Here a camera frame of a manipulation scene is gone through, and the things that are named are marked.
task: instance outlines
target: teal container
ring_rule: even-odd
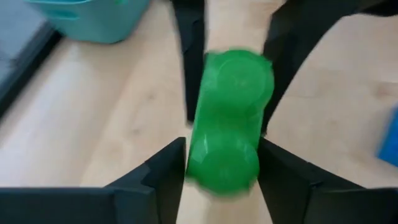
[[[25,0],[71,39],[111,44],[136,28],[150,0]]]

